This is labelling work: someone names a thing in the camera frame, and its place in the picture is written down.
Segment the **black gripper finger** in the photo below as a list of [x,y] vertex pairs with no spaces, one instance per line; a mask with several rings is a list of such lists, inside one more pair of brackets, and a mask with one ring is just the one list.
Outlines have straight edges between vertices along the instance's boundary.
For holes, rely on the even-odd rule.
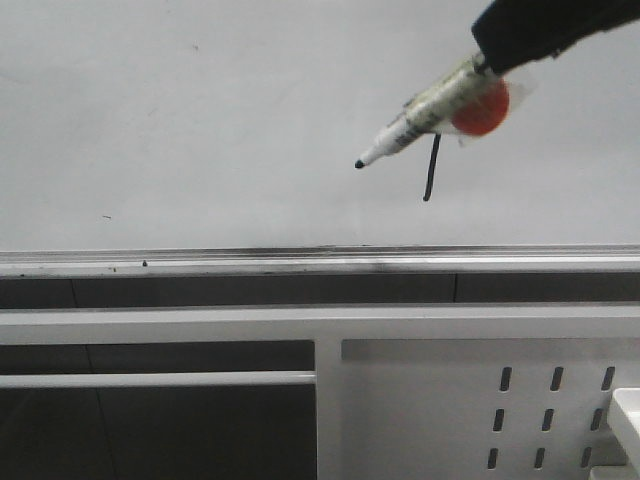
[[471,26],[481,52],[475,70],[503,75],[638,19],[633,0],[493,1]]

